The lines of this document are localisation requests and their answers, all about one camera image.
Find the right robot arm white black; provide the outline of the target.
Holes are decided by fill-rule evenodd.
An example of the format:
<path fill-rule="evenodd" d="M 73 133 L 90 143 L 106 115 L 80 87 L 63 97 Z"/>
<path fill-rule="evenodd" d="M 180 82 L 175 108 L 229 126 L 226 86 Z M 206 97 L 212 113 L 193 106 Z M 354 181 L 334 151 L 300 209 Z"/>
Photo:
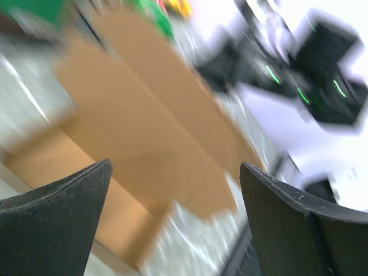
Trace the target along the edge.
<path fill-rule="evenodd" d="M 367 211 L 367 83 L 344 60 L 362 46 L 353 29 L 310 11 L 291 30 L 276 1 L 236 1 L 235 24 L 196 67 L 216 92 L 235 93 L 277 147 L 288 184 Z"/>

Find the brown cardboard box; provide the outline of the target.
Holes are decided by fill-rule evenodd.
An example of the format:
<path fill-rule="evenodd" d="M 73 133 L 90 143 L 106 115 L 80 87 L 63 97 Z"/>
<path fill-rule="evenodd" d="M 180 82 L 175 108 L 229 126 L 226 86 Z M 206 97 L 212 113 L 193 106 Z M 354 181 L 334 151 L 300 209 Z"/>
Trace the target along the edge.
<path fill-rule="evenodd" d="M 141 270 L 174 202 L 202 219 L 232 210 L 225 174 L 263 162 L 147 20 L 119 8 L 92 24 L 112 49 L 74 37 L 56 70 L 77 114 L 5 164 L 37 188 L 108 158 L 113 178 L 95 237 Z"/>

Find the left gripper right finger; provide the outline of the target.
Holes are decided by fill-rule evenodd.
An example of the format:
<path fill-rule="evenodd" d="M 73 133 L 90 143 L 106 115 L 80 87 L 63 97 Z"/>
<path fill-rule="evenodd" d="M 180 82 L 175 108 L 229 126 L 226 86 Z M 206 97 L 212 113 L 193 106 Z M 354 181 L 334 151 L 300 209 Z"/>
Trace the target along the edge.
<path fill-rule="evenodd" d="M 263 275 L 367 275 L 367 213 L 281 182 L 250 163 L 240 185 Z"/>

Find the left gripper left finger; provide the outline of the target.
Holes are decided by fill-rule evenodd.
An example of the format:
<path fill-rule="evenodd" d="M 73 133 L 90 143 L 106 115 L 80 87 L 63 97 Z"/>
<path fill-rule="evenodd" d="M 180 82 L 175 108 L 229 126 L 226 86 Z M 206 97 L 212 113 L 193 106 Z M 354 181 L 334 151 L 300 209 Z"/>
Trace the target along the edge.
<path fill-rule="evenodd" d="M 1 201 L 1 275 L 83 275 L 112 178 L 109 159 Z"/>

